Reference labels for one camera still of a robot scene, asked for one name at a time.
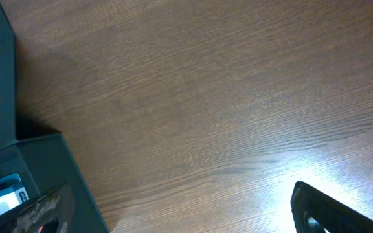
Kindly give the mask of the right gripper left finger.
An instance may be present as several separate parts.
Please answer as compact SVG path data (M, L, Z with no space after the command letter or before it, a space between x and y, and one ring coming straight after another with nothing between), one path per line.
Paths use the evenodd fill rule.
M0 216L0 233L68 233L73 214L73 190L63 183Z

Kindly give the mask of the blue precision screwdriver set box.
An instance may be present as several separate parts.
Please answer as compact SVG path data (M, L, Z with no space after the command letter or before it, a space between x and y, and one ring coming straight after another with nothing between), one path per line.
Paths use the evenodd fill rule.
M18 173L0 178L0 216L29 200Z

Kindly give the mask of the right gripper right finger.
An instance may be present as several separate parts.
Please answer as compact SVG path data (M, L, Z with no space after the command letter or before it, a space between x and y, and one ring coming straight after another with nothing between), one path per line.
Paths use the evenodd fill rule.
M373 220L302 181L295 183L291 211L297 233L373 233Z

